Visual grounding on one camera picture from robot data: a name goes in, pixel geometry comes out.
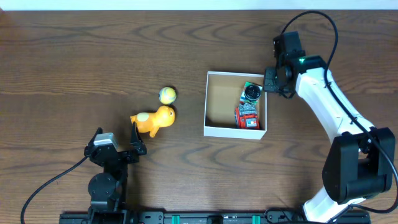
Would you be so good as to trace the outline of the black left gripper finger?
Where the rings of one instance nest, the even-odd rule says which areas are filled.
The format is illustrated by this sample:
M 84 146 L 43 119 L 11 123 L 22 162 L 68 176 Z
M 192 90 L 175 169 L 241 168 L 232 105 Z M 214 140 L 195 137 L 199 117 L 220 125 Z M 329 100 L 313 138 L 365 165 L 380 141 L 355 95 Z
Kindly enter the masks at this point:
M 139 155 L 143 156 L 147 154 L 147 148 L 144 144 L 144 141 L 139 135 L 139 130 L 137 128 L 137 123 L 133 122 L 132 124 L 132 131 L 131 131 L 131 138 L 130 138 L 130 146 L 133 150 Z
M 91 155 L 91 152 L 95 147 L 95 145 L 94 145 L 95 138 L 97 137 L 97 135 L 102 134 L 102 133 L 103 133 L 103 129 L 101 127 L 98 127 L 96 132 L 94 133 L 94 136 L 91 138 L 91 140 L 89 141 L 89 143 L 86 145 L 86 147 L 84 149 L 84 156 Z

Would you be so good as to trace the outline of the black round lid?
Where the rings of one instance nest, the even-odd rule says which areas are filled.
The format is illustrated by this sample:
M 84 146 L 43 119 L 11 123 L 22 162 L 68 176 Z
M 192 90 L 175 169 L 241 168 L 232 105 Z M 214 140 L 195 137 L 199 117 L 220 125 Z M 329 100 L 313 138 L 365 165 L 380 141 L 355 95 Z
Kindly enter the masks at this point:
M 261 97 L 261 88 L 258 85 L 248 85 L 244 90 L 244 96 L 248 101 L 257 101 Z

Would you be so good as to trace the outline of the colourful puzzle cube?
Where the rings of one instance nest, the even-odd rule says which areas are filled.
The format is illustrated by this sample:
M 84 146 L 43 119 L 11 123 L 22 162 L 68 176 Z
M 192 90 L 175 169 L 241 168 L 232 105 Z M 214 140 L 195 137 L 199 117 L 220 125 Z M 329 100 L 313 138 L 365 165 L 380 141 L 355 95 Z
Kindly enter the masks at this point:
M 262 87 L 260 85 L 246 82 L 243 87 L 243 91 L 240 97 L 241 103 L 257 104 L 261 97 Z

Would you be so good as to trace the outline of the red toy truck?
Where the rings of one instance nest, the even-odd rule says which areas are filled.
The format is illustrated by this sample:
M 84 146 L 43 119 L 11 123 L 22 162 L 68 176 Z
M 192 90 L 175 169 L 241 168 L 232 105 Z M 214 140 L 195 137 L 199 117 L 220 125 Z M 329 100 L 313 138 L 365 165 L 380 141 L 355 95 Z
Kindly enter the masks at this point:
M 239 104 L 234 115 L 238 129 L 259 129 L 259 119 L 255 105 L 251 103 Z

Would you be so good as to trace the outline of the orange rubber animal toy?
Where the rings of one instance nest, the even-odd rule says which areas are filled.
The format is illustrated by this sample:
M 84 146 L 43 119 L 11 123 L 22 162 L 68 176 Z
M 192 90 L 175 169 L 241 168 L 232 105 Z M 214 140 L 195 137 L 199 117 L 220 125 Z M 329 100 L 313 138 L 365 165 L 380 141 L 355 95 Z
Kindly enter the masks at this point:
M 171 126 L 175 122 L 176 112 L 169 106 L 160 106 L 156 112 L 141 112 L 130 116 L 139 133 L 149 133 L 154 138 L 160 128 Z

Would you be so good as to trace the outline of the white cardboard box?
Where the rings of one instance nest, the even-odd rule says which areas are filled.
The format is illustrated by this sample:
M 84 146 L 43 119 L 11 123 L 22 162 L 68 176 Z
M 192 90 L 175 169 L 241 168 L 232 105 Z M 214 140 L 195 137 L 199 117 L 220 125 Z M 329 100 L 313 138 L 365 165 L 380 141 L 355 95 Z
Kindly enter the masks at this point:
M 259 129 L 239 129 L 235 119 L 244 85 L 262 85 L 263 74 L 207 72 L 203 135 L 208 137 L 260 140 L 267 132 L 267 94 L 256 105 Z

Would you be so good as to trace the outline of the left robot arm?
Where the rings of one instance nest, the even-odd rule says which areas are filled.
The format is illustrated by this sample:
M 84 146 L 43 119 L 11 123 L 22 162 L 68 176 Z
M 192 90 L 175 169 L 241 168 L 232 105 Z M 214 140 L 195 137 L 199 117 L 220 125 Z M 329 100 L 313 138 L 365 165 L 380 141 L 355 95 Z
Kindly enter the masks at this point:
M 138 214 L 126 208 L 128 165 L 139 162 L 136 150 L 118 151 L 114 134 L 98 128 L 84 155 L 103 168 L 88 184 L 91 202 L 87 223 L 138 223 Z

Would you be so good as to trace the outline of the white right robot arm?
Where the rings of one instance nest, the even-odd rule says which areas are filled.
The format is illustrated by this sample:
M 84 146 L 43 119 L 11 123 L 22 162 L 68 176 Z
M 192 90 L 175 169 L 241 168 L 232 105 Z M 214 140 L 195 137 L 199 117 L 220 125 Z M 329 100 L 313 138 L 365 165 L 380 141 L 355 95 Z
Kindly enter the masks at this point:
M 273 40 L 276 63 L 264 74 L 208 72 L 205 136 L 261 139 L 267 130 L 267 95 L 301 97 L 331 142 L 323 187 L 300 208 L 243 213 L 145 212 L 142 223 L 369 223 L 368 198 L 386 192 L 397 178 L 395 136 L 364 118 L 338 88 L 327 63 L 307 55 L 297 32 Z

